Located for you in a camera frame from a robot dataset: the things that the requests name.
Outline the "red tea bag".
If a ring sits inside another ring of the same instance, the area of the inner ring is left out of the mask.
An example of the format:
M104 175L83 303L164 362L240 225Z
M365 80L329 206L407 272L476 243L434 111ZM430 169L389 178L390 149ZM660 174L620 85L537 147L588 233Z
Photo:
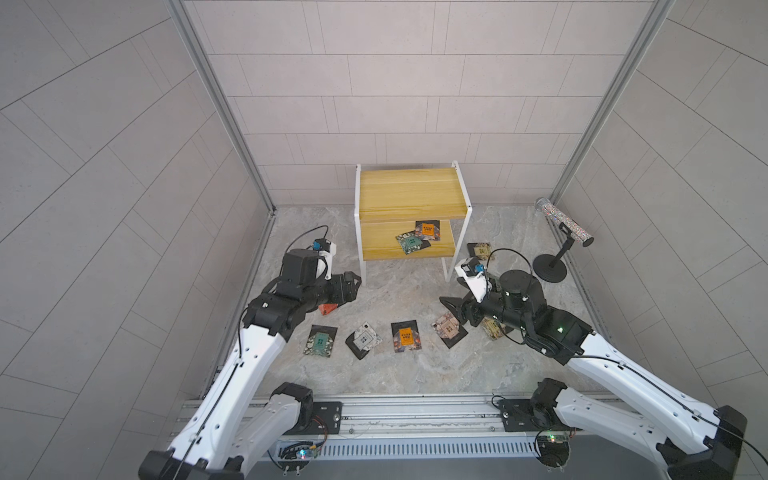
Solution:
M339 307L338 304L321 304L318 306L318 311L322 316L327 316L331 314L333 311L337 310Z

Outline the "white patterned tea bag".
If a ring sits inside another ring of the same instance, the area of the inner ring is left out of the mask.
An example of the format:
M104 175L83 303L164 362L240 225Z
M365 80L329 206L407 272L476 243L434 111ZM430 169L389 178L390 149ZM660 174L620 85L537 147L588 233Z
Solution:
M373 327L364 323L353 331L345 340L346 346L351 350L357 360L364 359L371 351L382 342L382 337Z

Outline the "green label top tea bag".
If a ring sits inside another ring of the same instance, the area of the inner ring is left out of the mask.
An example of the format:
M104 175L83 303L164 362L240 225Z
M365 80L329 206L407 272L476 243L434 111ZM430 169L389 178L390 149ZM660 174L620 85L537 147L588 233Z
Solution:
M337 327L312 325L303 354L330 358L335 345L337 332Z

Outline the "beige label tea bag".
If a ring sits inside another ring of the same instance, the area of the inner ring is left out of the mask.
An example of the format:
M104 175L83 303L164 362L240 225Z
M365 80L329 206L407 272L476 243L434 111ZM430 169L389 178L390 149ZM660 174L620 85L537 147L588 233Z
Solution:
M488 242L468 242L467 251L470 257L487 261L492 257L493 248Z

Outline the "orange label black tea bag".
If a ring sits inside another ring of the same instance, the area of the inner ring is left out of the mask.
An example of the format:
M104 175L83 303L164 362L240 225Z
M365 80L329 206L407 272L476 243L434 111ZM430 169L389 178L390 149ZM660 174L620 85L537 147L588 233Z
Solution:
M391 332L395 353L422 349L420 332L416 320L393 322L391 324Z

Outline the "green label floral tea bag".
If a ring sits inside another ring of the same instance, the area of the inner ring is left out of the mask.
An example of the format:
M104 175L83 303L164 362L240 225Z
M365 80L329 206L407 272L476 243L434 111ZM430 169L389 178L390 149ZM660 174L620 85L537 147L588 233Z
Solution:
M431 247L430 241L422 239L415 231L404 232L397 235L395 239L405 255L410 255Z

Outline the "yellow olive tea bag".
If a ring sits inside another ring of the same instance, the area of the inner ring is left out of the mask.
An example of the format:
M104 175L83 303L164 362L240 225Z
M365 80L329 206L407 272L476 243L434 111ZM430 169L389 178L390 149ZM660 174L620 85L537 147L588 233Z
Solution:
M491 340L506 337L512 331L511 327L499 323L494 318L484 318L481 326Z

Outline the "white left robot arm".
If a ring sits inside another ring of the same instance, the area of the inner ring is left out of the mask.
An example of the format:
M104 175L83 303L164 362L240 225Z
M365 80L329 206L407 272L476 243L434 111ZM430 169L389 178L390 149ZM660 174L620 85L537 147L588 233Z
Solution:
M301 285L272 280L247 306L238 343L192 419L164 451L142 461L141 479L243 479L280 436L310 421L311 392L290 384L248 424L243 417L271 364L306 315L354 301L362 280L347 271Z

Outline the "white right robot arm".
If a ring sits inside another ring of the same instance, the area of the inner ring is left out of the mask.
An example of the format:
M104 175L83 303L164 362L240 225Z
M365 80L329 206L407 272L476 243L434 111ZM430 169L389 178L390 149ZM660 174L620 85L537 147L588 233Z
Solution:
M603 437L664 469L670 479L731 479L746 442L746 417L713 407L647 371L577 316L547 304L540 282L522 270L500 277L469 262L455 268L463 297L440 302L460 324L485 319L518 330L521 343L607 388L626 409L546 378L529 401L541 432L577 429Z

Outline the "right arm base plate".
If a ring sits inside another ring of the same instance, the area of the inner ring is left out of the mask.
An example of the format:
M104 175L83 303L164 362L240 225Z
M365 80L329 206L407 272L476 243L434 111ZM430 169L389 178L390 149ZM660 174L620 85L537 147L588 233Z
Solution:
M491 404L499 411L505 432L568 432L574 435L579 428L563 424L553 411L535 407L529 399L507 399L494 395Z

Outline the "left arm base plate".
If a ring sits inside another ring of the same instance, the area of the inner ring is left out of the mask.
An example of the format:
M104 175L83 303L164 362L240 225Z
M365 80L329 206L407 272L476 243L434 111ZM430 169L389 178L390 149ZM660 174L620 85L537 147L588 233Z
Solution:
M343 417L342 402L315 402L308 423L300 428L295 426L286 432L287 436L324 436L340 432Z

